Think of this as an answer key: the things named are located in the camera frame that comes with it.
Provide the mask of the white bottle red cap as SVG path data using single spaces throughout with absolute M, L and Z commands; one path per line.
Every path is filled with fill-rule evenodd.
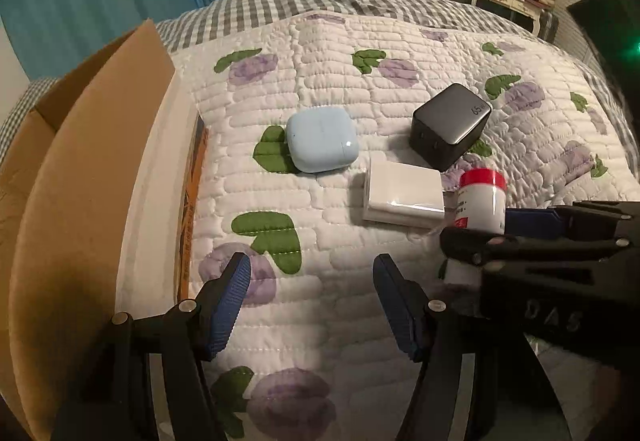
M 454 226 L 462 229 L 504 233 L 506 223 L 506 179 L 489 168 L 465 172 L 459 182 Z M 459 260 L 448 259 L 444 282 L 452 286 L 477 287 L 480 273 Z

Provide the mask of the brown cardboard box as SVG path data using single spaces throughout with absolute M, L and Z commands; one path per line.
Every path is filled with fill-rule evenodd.
M 151 21 L 30 109 L 1 162 L 1 395 L 47 440 L 70 379 L 117 310 L 189 291 L 208 133 Z

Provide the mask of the black 65W charger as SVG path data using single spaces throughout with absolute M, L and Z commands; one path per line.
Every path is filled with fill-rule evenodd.
M 413 112 L 409 146 L 428 166 L 446 172 L 480 138 L 490 114 L 486 101 L 451 84 Z

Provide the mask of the grey checkered bed sheet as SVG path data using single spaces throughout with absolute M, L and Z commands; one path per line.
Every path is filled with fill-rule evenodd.
M 309 11 L 329 14 L 359 14 L 403 20 L 439 30 L 471 33 L 493 32 L 518 35 L 534 40 L 524 28 L 481 8 L 452 0 L 215 0 L 204 8 L 184 12 L 177 19 L 156 24 L 158 34 L 169 53 L 175 53 L 222 36 L 261 27 Z M 605 112 L 605 123 L 612 124 L 623 144 L 628 166 L 639 177 L 639 144 L 615 89 L 602 73 L 582 61 L 564 54 L 582 71 L 589 88 Z M 1 125 L 1 165 L 23 120 L 58 81 L 41 77 L 31 82 Z

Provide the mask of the light blue earbuds case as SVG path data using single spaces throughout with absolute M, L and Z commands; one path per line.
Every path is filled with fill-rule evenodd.
M 294 166 L 306 174 L 346 168 L 359 156 L 354 123 L 339 106 L 292 115 L 286 123 L 286 143 Z

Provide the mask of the floral quilted blanket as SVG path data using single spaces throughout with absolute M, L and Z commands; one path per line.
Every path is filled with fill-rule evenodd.
M 430 283 L 431 202 L 461 176 L 506 179 L 506 204 L 633 201 L 639 180 L 596 88 L 522 34 L 311 11 L 227 36 L 160 24 L 208 133 L 186 289 L 234 253 L 252 279 L 204 367 L 227 440 L 389 440 L 418 368 L 373 286 L 387 253 Z

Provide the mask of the white power adapter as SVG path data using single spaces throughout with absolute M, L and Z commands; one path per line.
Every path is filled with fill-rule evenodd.
M 404 227 L 437 227 L 445 219 L 440 172 L 386 160 L 370 161 L 364 180 L 363 219 Z

